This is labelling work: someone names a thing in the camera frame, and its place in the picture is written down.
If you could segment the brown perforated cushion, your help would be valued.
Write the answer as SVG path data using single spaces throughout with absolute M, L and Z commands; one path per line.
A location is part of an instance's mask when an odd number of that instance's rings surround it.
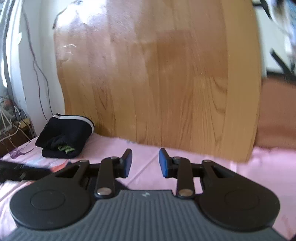
M 262 83 L 255 145 L 295 149 L 295 85 L 266 78 Z

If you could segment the black folded garment white stripe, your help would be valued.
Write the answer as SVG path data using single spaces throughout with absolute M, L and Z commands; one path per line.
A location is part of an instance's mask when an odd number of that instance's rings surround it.
M 92 120 L 80 115 L 53 115 L 38 136 L 35 145 L 46 158 L 73 159 L 80 155 L 94 132 Z

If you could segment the black tape strips on wall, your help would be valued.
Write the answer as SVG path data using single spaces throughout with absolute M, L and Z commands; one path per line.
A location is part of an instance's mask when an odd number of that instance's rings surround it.
M 295 78 L 295 1 L 252 1 L 259 28 L 263 75 Z

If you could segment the pink floral bed sheet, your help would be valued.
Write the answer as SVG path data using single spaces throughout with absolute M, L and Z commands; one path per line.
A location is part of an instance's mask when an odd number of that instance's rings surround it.
M 175 191 L 176 180 L 163 178 L 159 166 L 159 148 L 144 146 L 120 138 L 108 138 L 93 134 L 86 142 L 81 154 L 72 159 L 51 159 L 42 156 L 40 147 L 31 140 L 10 153 L 1 160 L 16 162 L 34 167 L 60 170 L 69 162 L 81 159 L 90 163 L 99 163 L 102 159 L 120 157 L 126 149 L 132 149 L 132 166 L 126 179 L 120 182 L 129 189 Z M 264 149 L 255 147 L 247 163 L 236 163 L 203 154 L 195 154 L 181 150 L 167 149 L 167 153 L 189 159 L 192 163 L 212 160 L 231 171 L 259 183 L 273 191 L 280 200 L 280 213 L 275 221 L 274 229 L 287 239 L 295 235 L 295 150 Z

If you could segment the wooden headboard panel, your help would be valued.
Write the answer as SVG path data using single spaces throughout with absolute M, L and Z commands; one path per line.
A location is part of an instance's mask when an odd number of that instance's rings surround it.
M 248 161 L 261 90 L 251 1 L 81 1 L 54 37 L 66 114 L 103 136 Z

